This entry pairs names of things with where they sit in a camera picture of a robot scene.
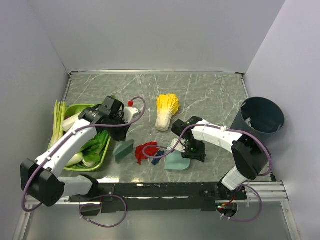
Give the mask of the teal hand brush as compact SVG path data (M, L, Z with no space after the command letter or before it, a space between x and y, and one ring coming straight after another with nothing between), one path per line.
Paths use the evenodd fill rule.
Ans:
M117 163L133 152L134 143L135 141L130 139L127 141L118 142L116 144L113 150L113 156Z

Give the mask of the teal dustpan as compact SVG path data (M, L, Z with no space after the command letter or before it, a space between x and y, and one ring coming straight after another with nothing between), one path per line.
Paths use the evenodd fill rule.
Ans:
M182 153L174 151L165 157L164 169L169 171L184 171L190 167L191 160L183 158Z

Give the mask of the red paper scrap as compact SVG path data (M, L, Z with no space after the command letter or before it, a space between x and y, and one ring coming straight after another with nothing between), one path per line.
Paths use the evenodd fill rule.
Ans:
M157 148L156 145L157 142L151 141L136 147L135 157L139 165L141 165L142 160L146 160L148 156L155 156L159 151L159 148Z

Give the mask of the white paper scrap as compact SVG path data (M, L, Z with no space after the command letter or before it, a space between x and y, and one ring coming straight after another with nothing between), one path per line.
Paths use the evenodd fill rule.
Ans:
M245 123L252 129L254 129L254 127L252 126L252 119L250 117L248 117L246 120L245 120Z

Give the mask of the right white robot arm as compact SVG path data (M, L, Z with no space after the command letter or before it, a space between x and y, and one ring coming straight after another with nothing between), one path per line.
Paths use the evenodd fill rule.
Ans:
M271 154L258 137L243 130L214 125L197 116L186 122L176 120L171 131L178 136L171 148L181 152L183 158L204 162L206 143L233 155L235 167L220 180L218 187L223 199L230 199L244 182L255 180L271 161Z

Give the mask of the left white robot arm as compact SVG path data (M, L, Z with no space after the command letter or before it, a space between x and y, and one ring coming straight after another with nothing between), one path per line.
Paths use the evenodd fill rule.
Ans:
M20 166L23 197L32 196L47 207L62 197L82 196L87 201L99 195L99 182L86 174L61 177L65 166L81 148L106 130L118 142L126 140L128 130L145 113L134 106L124 106L107 96L103 103L87 107L77 117L69 131L35 160L26 159Z

